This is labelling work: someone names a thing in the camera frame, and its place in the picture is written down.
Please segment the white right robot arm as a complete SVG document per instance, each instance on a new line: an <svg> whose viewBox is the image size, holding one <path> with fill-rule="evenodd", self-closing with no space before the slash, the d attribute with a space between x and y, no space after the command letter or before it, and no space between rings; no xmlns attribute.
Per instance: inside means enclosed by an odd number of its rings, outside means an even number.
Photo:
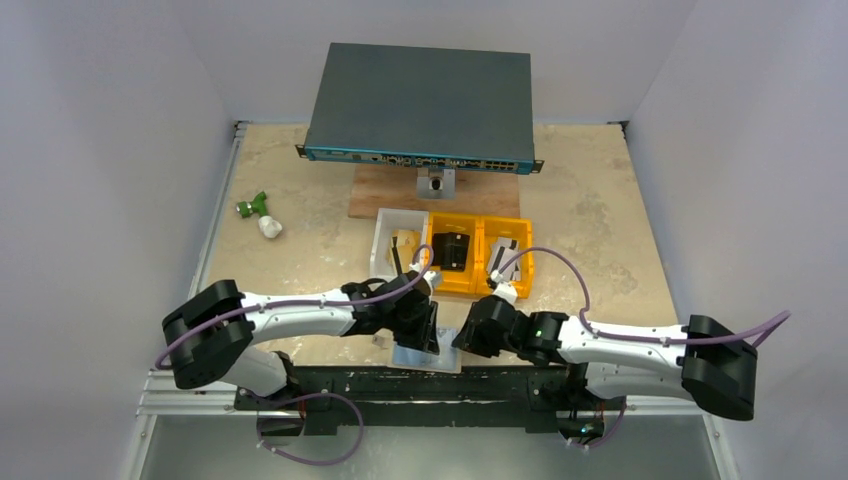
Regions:
<svg viewBox="0 0 848 480"><path fill-rule="evenodd" d="M524 313L490 295L472 304L453 345L486 358L506 351L537 367L565 365L579 400L678 398L725 419L750 421L758 352L744 340L719 342L728 332L703 315L685 326L585 326L574 315Z"/></svg>

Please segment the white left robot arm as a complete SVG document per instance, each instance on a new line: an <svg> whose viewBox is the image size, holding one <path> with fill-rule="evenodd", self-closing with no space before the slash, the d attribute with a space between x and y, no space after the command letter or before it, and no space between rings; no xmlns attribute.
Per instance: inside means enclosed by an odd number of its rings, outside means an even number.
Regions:
<svg viewBox="0 0 848 480"><path fill-rule="evenodd" d="M180 390L224 382L269 397L298 382L290 357L260 350L264 342L387 330L401 346L438 353L432 294L440 283L439 272L417 267L388 281L349 282L310 295L245 293L234 280L220 280L163 319L166 349L155 366L171 371Z"/></svg>

